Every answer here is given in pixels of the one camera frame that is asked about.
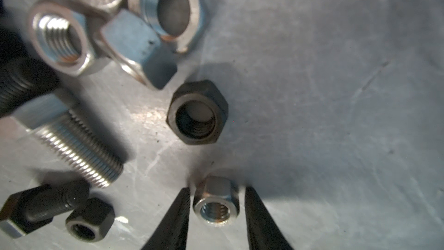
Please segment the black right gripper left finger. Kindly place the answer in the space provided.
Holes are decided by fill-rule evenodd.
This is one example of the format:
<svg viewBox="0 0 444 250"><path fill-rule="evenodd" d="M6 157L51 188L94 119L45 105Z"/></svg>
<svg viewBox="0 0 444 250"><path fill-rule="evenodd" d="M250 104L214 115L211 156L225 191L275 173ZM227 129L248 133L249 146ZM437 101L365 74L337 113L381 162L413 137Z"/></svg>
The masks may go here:
<svg viewBox="0 0 444 250"><path fill-rule="evenodd" d="M142 250L185 250L190 219L190 188L178 193Z"/></svg>

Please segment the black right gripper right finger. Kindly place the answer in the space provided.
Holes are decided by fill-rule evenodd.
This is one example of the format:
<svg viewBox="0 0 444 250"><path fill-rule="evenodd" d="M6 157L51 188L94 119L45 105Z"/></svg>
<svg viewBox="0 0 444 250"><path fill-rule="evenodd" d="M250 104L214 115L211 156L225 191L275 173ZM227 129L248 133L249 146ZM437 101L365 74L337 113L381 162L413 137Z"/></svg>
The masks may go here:
<svg viewBox="0 0 444 250"><path fill-rule="evenodd" d="M247 238L250 250L293 250L252 186L245 190Z"/></svg>

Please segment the small silver hex nut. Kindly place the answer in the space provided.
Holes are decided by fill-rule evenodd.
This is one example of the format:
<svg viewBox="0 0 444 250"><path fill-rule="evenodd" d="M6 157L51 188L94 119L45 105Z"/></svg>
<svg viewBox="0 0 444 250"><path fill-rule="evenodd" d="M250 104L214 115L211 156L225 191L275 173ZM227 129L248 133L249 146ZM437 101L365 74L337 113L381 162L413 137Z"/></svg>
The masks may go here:
<svg viewBox="0 0 444 250"><path fill-rule="evenodd" d="M206 177L194 193L193 211L200 220L214 227L233 223L240 213L237 185L225 177Z"/></svg>

